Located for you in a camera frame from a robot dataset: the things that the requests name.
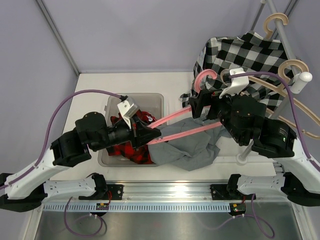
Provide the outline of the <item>red black plaid shirt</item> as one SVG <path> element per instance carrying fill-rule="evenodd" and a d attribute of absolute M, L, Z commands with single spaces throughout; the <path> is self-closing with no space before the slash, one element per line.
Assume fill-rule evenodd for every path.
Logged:
<path fill-rule="evenodd" d="M 145 124 L 149 125 L 157 119 L 147 111 L 139 110 L 137 116 Z M 106 149 L 109 156 L 122 156 L 138 165 L 151 165 L 154 162 L 151 160 L 149 148 L 144 145 L 140 148 L 134 149 L 130 142 L 115 145 Z"/>

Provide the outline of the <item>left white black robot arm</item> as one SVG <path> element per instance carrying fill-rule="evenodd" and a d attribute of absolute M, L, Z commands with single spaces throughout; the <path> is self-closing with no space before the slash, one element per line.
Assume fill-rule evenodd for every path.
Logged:
<path fill-rule="evenodd" d="M 89 112 L 75 122 L 75 128 L 51 143 L 43 155 L 18 173 L 2 173 L 0 185 L 5 193 L 0 197 L 0 208 L 12 212 L 28 212 L 52 200 L 71 197 L 79 200 L 101 200 L 108 192 L 105 177 L 99 173 L 80 180 L 55 180 L 54 175 L 69 170 L 92 158 L 90 151 L 131 143 L 139 148 L 159 138 L 161 131 L 150 128 L 138 116 L 131 126 L 124 120 L 107 126 L 105 117 Z"/>

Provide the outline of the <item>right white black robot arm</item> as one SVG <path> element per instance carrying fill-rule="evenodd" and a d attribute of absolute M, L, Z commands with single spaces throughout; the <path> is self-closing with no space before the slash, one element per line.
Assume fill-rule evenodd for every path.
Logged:
<path fill-rule="evenodd" d="M 189 104 L 194 119 L 209 106 L 207 119 L 218 120 L 239 146 L 253 142 L 252 151 L 286 168 L 285 173 L 267 177 L 231 174 L 224 190 L 229 200 L 265 194 L 305 207 L 320 205 L 319 163 L 307 158 L 302 140 L 287 123 L 265 116 L 265 104 L 247 95 L 219 97 L 217 91 L 209 90 L 201 90 Z"/>

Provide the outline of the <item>grey shirt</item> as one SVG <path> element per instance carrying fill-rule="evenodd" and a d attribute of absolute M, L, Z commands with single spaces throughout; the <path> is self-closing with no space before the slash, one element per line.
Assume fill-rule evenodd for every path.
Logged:
<path fill-rule="evenodd" d="M 148 145 L 150 159 L 156 165 L 171 164 L 186 171 L 211 165 L 220 152 L 216 146 L 220 137 L 230 138 L 223 126 Z"/>

